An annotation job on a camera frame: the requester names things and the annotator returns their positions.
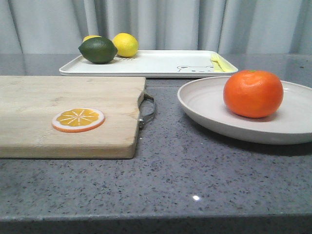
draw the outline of tangerine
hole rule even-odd
[[[267,71],[244,70],[232,75],[224,85],[225,105],[235,114],[261,118],[273,114],[282,103],[283,85]]]

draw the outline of orange slice decal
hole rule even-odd
[[[79,133],[100,126],[105,120],[102,111],[94,108],[75,108],[61,112],[52,119],[52,126],[66,133]]]

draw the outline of lime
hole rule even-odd
[[[117,47],[117,54],[122,57],[132,57],[137,53],[138,41],[128,33],[119,33],[113,39],[114,45]]]
[[[117,54],[117,48],[113,42],[104,37],[93,37],[85,40],[79,46],[79,51],[86,60],[92,63],[108,63]]]

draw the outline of bear illustration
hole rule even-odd
[[[213,66],[206,67],[191,67],[191,66],[178,66],[178,72],[213,72]]]

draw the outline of yellow lemon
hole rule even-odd
[[[84,39],[82,40],[82,42],[84,42],[85,40],[90,39],[90,38],[100,38],[100,37],[101,37],[101,36],[99,36],[99,35],[88,35],[88,36],[84,37]]]
[[[137,53],[138,41],[128,33],[119,33],[114,39],[113,43],[118,49],[117,54],[122,57],[132,57]]]

